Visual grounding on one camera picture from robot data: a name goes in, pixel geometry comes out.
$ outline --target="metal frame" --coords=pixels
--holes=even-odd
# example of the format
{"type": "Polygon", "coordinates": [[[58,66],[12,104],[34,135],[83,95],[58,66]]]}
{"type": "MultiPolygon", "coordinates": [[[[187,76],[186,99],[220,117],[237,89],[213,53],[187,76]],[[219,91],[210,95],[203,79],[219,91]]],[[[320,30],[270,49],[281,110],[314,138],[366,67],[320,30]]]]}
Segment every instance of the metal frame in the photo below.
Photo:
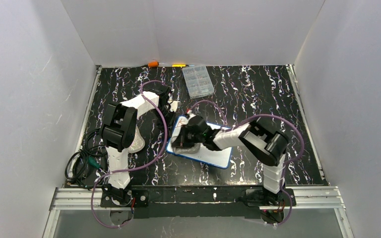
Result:
{"type": "Polygon", "coordinates": [[[345,209],[335,208],[334,210],[338,219],[339,227],[341,229],[342,237],[354,238],[353,232],[351,231],[351,226],[348,223],[347,215],[345,214],[345,209]]]}
{"type": "MultiPolygon", "coordinates": [[[[96,77],[94,78],[94,82],[93,82],[93,87],[91,88],[90,97],[88,98],[87,108],[85,109],[84,119],[82,120],[81,130],[79,131],[79,137],[75,147],[75,151],[79,151],[81,147],[82,138],[84,136],[84,131],[88,121],[88,116],[90,115],[91,105],[93,104],[94,96],[96,95],[96,89],[97,89],[98,81],[100,79],[101,69],[102,69],[101,65],[98,65],[96,77]]],[[[76,158],[72,160],[71,166],[69,168],[68,175],[70,177],[72,176],[72,168],[73,168],[73,165],[75,164],[75,161],[76,161],[76,158]]]]}
{"type": "Polygon", "coordinates": [[[306,121],[305,110],[303,108],[302,100],[300,99],[300,92],[299,92],[299,87],[298,87],[298,84],[297,84],[298,81],[297,81],[297,78],[296,78],[296,74],[294,72],[294,65],[293,64],[288,64],[288,65],[286,65],[286,67],[287,67],[288,75],[290,76],[291,86],[293,86],[294,92],[296,93],[296,95],[295,95],[296,96],[296,101],[297,101],[297,103],[299,105],[300,113],[301,113],[302,118],[303,118],[303,123],[305,124],[306,131],[308,133],[309,140],[310,140],[311,145],[312,145],[312,149],[313,149],[313,153],[315,155],[317,166],[319,167],[319,170],[322,173],[321,175],[323,175],[322,164],[320,163],[319,156],[318,156],[318,153],[316,151],[315,144],[313,143],[312,135],[310,134],[308,123],[306,121]]]}
{"type": "MultiPolygon", "coordinates": [[[[334,209],[344,238],[352,238],[351,228],[345,215],[345,204],[337,186],[289,186],[294,190],[297,205],[293,209],[334,209]]],[[[61,210],[91,210],[91,191],[82,188],[57,188],[50,206],[49,218],[43,234],[44,238],[52,238],[61,210]]],[[[95,210],[129,210],[125,207],[100,207],[102,190],[96,189],[93,206],[95,210]]],[[[272,207],[259,207],[261,210],[275,209],[272,207]]]]}

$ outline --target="white enclosure panel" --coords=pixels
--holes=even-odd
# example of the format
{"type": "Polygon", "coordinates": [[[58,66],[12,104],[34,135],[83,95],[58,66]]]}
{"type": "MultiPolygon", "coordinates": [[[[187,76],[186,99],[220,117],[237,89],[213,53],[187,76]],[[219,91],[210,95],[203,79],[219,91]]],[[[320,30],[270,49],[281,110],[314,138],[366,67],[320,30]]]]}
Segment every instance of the white enclosure panel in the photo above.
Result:
{"type": "Polygon", "coordinates": [[[327,0],[297,57],[307,121],[355,237],[381,237],[381,1],[327,0]]]}
{"type": "Polygon", "coordinates": [[[94,77],[59,0],[0,0],[0,237],[42,236],[94,77]]]}
{"type": "Polygon", "coordinates": [[[96,64],[294,63],[324,0],[62,0],[96,64]]]}
{"type": "Polygon", "coordinates": [[[152,0],[62,0],[95,64],[159,60],[152,0]]]}
{"type": "Polygon", "coordinates": [[[162,62],[294,63],[323,0],[158,0],[162,62]]]}

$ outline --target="purple cable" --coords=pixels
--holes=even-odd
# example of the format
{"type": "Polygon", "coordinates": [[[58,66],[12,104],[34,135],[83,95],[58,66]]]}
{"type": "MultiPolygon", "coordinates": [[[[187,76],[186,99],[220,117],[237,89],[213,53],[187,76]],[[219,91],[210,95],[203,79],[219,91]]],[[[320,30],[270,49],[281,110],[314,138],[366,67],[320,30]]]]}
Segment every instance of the purple cable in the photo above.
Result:
{"type": "Polygon", "coordinates": [[[291,215],[291,211],[293,210],[293,201],[291,200],[291,196],[290,196],[290,194],[289,193],[287,193],[287,191],[286,190],[284,190],[284,188],[282,187],[282,181],[283,181],[283,178],[284,178],[284,175],[285,175],[285,165],[283,166],[283,173],[282,173],[282,175],[281,175],[281,181],[280,181],[280,190],[281,190],[281,192],[283,192],[283,193],[285,193],[285,195],[287,195],[287,197],[288,197],[288,200],[290,200],[290,209],[288,209],[288,214],[287,214],[287,216],[285,216],[285,218],[282,220],[282,222],[280,222],[280,223],[277,223],[278,225],[282,225],[282,224],[284,224],[284,222],[286,222],[289,218],[290,218],[290,215],[291,215]]]}
{"type": "Polygon", "coordinates": [[[223,123],[224,124],[226,123],[226,117],[224,116],[223,111],[221,110],[221,108],[215,102],[212,102],[212,101],[209,101],[209,100],[201,100],[199,102],[196,102],[191,108],[189,108],[189,110],[194,109],[200,103],[208,103],[208,104],[214,105],[214,107],[220,112],[220,115],[223,118],[223,123]]]}
{"type": "Polygon", "coordinates": [[[96,212],[94,211],[94,205],[93,205],[93,200],[94,200],[94,192],[96,191],[96,186],[97,184],[100,182],[100,180],[102,180],[104,177],[107,177],[109,176],[110,174],[114,174],[114,173],[120,173],[120,172],[130,172],[130,171],[137,171],[137,170],[141,170],[141,169],[144,169],[144,168],[147,168],[148,166],[154,164],[154,162],[156,162],[160,157],[161,155],[164,153],[164,150],[166,148],[166,144],[167,144],[167,124],[166,124],[166,120],[164,119],[164,116],[163,116],[163,113],[160,111],[160,109],[158,109],[157,105],[155,105],[151,100],[149,100],[147,97],[144,96],[143,94],[143,87],[148,84],[148,83],[151,83],[151,82],[158,82],[158,83],[161,83],[163,85],[165,85],[163,82],[161,81],[158,81],[158,80],[151,80],[151,81],[148,81],[148,82],[145,82],[143,84],[141,84],[141,87],[139,88],[139,92],[141,94],[141,96],[143,97],[143,99],[145,99],[147,102],[149,102],[153,107],[154,109],[158,112],[158,114],[160,115],[161,117],[161,120],[163,121],[163,125],[164,125],[164,141],[163,141],[163,146],[161,147],[161,150],[160,152],[158,152],[157,156],[152,160],[150,161],[148,164],[145,164],[143,166],[140,166],[140,167],[136,167],[136,168],[132,168],[132,169],[125,169],[125,170],[115,170],[115,171],[112,171],[110,173],[107,173],[107,174],[104,174],[102,176],[100,176],[97,181],[94,183],[94,186],[93,186],[93,190],[91,192],[91,212],[93,213],[93,216],[94,218],[97,220],[98,223],[100,223],[102,226],[104,227],[107,227],[107,228],[120,228],[120,227],[123,227],[124,225],[128,224],[131,220],[129,220],[128,222],[125,222],[121,225],[117,225],[117,226],[109,226],[109,225],[106,225],[104,224],[102,221],[100,221],[100,219],[98,219],[97,215],[96,215],[96,212]]]}

